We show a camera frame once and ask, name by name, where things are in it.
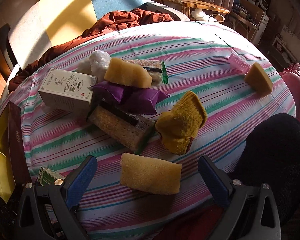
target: small green box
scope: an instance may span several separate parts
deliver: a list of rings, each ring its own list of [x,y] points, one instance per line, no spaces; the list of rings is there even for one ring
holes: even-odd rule
[[[65,179],[64,176],[49,168],[41,167],[38,176],[38,182],[42,186],[51,185],[56,179]]]

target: red blanket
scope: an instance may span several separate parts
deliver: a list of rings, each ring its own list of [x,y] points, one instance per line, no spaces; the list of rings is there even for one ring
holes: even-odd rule
[[[35,62],[26,66],[26,68],[22,70],[18,76],[11,79],[8,88],[10,91],[16,90],[21,82],[33,74],[38,68],[60,56],[62,53],[65,53],[86,41],[92,40],[93,38],[135,26],[170,21],[173,21],[173,19],[169,14],[154,13],[138,8],[132,10],[131,12],[109,12],[100,20],[98,20],[96,24],[92,26],[92,28],[85,30],[78,38],[48,49],[39,60],[36,60]]]

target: striped bedsheet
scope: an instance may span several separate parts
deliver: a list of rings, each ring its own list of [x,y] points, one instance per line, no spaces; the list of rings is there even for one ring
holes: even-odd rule
[[[164,60],[169,84],[160,90],[171,97],[156,106],[157,115],[146,117],[157,119],[188,90],[205,107],[208,120],[187,154],[169,153],[158,134],[142,153],[182,164],[178,194],[151,195],[120,185],[120,157],[127,149],[73,113],[51,110],[42,103],[38,89],[49,69],[74,71],[78,61],[96,49],[122,59]],[[274,84],[270,95],[258,98],[244,76],[230,68],[227,60],[232,52],[250,64],[261,64]],[[204,22],[156,23],[98,37],[27,78],[0,105],[0,114],[9,100],[21,108],[22,137],[33,180],[41,166],[67,175],[87,155],[97,158],[98,170],[78,212],[91,239],[151,239],[165,223],[211,197],[197,171],[201,155],[209,155],[218,168],[231,171],[257,124],[277,113],[295,116],[292,95],[269,61],[238,33]]]

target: white cardboard box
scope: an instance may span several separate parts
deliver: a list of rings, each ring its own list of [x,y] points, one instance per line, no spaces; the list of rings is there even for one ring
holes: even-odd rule
[[[92,100],[94,76],[60,69],[50,69],[39,94],[46,106],[87,114]]]

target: screw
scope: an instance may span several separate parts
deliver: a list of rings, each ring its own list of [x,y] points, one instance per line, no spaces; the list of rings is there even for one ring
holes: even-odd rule
[[[31,182],[27,183],[26,188],[32,188],[32,183]]]
[[[262,187],[263,187],[264,189],[270,189],[270,186],[269,186],[269,184],[267,184],[267,183],[263,183],[263,184],[262,184]]]
[[[232,181],[232,183],[233,183],[233,185],[235,185],[235,186],[240,186],[240,185],[241,185],[241,181],[238,180],[238,179],[234,179],[234,180]]]
[[[63,183],[63,180],[62,180],[62,179],[56,179],[56,180],[54,181],[54,185],[57,185],[57,186],[61,185],[62,183]]]

